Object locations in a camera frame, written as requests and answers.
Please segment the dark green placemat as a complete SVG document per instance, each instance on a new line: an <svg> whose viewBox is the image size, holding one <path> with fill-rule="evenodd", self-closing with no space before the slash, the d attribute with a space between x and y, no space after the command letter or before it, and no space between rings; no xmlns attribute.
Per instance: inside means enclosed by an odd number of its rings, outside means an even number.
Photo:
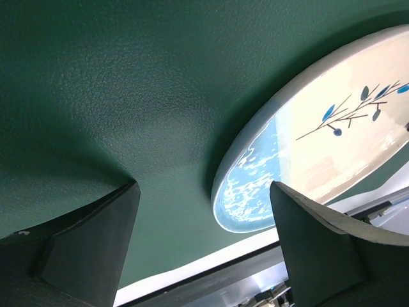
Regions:
<svg viewBox="0 0 409 307"><path fill-rule="evenodd" d="M210 203L252 115L407 1L2 1L1 235L136 180L120 286L245 239Z"/></svg>

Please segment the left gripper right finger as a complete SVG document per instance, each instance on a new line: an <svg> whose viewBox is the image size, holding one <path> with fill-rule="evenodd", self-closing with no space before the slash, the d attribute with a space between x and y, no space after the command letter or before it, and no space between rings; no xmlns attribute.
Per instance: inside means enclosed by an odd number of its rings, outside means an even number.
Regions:
<svg viewBox="0 0 409 307"><path fill-rule="evenodd" d="M270 199L297 306L408 306L408 236L272 182Z"/></svg>

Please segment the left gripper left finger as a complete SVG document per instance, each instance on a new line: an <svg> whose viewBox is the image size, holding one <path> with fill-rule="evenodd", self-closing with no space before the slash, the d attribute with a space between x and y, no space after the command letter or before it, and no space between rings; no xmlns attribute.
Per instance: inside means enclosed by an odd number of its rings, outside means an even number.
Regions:
<svg viewBox="0 0 409 307"><path fill-rule="evenodd" d="M135 181L1 239L1 306L112 306L137 216Z"/></svg>

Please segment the cream and blue plate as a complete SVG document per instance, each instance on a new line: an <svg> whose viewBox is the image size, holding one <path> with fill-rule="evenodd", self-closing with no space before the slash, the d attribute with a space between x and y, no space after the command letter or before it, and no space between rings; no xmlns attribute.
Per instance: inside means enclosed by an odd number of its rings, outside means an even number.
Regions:
<svg viewBox="0 0 409 307"><path fill-rule="evenodd" d="M231 233L275 224L270 185L326 204L408 143L408 26L383 29L321 58L279 90L227 150L211 191Z"/></svg>

